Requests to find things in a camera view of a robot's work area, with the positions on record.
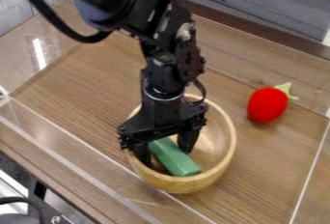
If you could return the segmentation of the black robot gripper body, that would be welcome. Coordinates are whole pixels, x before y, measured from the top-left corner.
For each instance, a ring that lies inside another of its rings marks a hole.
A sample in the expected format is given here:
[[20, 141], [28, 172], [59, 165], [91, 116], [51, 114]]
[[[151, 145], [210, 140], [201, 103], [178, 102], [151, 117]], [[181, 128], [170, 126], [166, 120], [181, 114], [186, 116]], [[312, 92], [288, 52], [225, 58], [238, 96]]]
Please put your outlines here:
[[149, 144], [155, 140], [178, 135], [181, 127], [203, 127], [207, 104], [205, 98], [193, 98], [181, 91], [173, 96], [142, 91], [138, 112], [119, 125], [120, 148], [133, 150], [134, 144]]

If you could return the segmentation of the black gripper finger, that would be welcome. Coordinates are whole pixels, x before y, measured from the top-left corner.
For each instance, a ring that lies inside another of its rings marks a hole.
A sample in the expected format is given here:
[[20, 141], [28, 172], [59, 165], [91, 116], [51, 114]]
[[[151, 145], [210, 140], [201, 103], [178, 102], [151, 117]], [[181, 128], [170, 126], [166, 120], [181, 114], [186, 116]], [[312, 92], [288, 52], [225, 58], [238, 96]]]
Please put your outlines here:
[[133, 145], [133, 153], [139, 161], [147, 166], [151, 166], [151, 154], [149, 150], [147, 144], [134, 144]]
[[178, 131], [177, 144], [185, 154], [189, 154], [195, 148], [202, 128], [198, 127], [181, 127]]

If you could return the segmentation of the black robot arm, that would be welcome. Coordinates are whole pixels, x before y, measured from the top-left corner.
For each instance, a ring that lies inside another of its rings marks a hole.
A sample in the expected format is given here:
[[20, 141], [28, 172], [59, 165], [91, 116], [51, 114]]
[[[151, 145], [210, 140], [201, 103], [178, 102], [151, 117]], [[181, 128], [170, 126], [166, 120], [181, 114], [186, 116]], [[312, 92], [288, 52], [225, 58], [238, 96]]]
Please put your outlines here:
[[178, 137], [185, 153], [195, 147], [206, 125], [207, 104], [185, 97], [186, 87], [201, 87], [205, 58], [197, 42], [195, 20], [177, 0], [75, 0], [87, 23], [102, 32], [126, 30], [138, 38], [146, 67], [141, 71], [142, 103], [119, 125], [119, 144], [151, 164], [149, 144]]

